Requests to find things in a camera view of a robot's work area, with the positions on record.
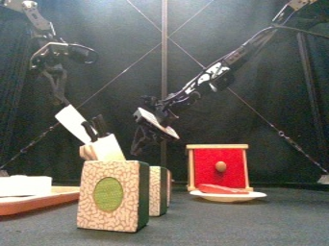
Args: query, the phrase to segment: wooden knob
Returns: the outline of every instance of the wooden knob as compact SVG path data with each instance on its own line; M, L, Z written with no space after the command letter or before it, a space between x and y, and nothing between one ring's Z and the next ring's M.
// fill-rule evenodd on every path
M224 161L220 161L217 164L216 164L216 170L220 172L220 173L224 173L227 171L227 163Z

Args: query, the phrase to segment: green circle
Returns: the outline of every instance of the green circle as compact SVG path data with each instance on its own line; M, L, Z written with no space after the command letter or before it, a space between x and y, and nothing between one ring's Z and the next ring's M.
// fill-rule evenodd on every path
M94 201L102 211L116 211L124 199L124 188L118 179L110 177L100 181L94 189Z

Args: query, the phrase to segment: plate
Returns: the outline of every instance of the plate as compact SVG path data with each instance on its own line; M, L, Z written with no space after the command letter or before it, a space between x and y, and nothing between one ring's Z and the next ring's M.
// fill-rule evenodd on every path
M261 192L251 192L249 194L213 194L213 193L204 193L200 190L191 191L191 194L195 196L200 196L204 199L220 202L220 203L237 203L237 202L247 202L256 198L267 197L265 193Z

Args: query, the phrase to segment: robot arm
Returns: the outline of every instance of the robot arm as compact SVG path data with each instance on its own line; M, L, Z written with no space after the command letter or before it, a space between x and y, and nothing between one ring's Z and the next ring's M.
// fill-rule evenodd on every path
M77 43L68 43L57 36L53 23L43 18L35 1L0 0L0 6L25 13L33 24L33 38L38 41L39 50L30 59L30 69L39 70L50 80L54 104L70 105L65 96L68 71L62 66L65 58L80 63L94 63L97 52Z
M144 147L153 142L180 139L170 127L180 118L177 114L188 110L203 96L228 88L235 81L233 72L248 61L248 57L260 51L291 16L315 2L316 0L292 0L273 19L273 25L260 31L239 49L207 67L181 91L170 94L164 100L153 96L144 96L145 105L152 112L138 108L134 113L140 127L132 146L133 155L138 156L144 152Z

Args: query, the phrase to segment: red box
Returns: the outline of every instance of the red box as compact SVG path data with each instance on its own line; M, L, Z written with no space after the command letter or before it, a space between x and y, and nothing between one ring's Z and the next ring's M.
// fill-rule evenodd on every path
M252 191L248 178L247 144L189 144L188 190L200 184L221 185Z

